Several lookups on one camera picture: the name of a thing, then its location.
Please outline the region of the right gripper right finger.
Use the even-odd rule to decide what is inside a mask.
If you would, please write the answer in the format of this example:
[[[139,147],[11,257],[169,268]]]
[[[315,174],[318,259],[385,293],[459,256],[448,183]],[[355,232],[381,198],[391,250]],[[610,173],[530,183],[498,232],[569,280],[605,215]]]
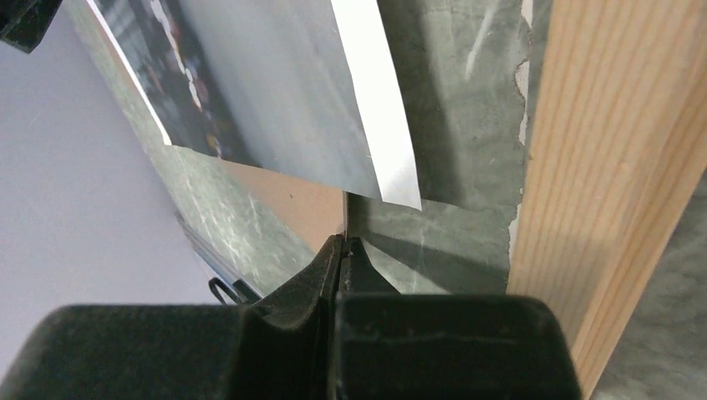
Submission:
[[[533,297],[402,294],[362,241],[343,248],[332,316],[337,399],[580,399],[562,329]]]

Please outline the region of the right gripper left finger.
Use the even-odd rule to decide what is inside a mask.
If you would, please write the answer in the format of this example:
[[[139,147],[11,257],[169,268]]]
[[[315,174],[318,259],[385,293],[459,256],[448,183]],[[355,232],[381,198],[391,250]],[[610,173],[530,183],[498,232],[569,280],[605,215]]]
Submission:
[[[71,305],[33,330],[4,399],[310,398],[343,255],[312,262],[251,305]]]

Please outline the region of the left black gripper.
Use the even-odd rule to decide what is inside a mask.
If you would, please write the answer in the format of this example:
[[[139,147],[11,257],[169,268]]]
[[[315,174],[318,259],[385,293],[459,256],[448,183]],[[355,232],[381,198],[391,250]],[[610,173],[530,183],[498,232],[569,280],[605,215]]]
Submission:
[[[62,0],[1,0],[1,41],[31,53],[43,40]]]

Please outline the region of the printed photo sheet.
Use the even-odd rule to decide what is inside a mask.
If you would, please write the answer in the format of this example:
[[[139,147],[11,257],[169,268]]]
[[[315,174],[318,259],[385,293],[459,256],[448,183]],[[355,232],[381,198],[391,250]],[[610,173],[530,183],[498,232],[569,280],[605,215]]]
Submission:
[[[375,1],[91,1],[163,143],[420,208]]]

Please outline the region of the light wooden picture frame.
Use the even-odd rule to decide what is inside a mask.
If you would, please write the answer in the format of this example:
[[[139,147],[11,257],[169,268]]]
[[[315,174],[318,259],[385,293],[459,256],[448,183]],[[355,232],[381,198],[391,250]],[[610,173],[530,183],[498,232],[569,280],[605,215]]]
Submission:
[[[554,2],[507,290],[551,308],[585,397],[705,168],[705,2]]]

